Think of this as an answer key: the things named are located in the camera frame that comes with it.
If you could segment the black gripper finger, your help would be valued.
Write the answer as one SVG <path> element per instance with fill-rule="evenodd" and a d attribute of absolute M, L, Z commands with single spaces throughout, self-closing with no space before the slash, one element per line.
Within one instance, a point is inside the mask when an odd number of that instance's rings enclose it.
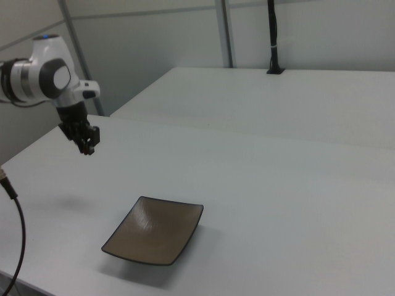
<path fill-rule="evenodd" d="M 84 140 L 88 153 L 85 155 L 92 155 L 94 147 L 100 143 L 100 129 L 97 126 L 88 125 L 84 132 Z"/>
<path fill-rule="evenodd" d="M 81 154 L 87 154 L 88 150 L 86 148 L 85 140 L 79 136 L 73 138 L 74 143 L 77 145 Z"/>

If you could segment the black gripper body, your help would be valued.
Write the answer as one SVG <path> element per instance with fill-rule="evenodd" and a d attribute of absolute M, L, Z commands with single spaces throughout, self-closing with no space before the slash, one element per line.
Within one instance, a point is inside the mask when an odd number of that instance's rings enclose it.
<path fill-rule="evenodd" d="M 89 122 L 84 102 L 68 107 L 57 107 L 60 118 L 59 128 L 69 141 L 86 142 Z"/>

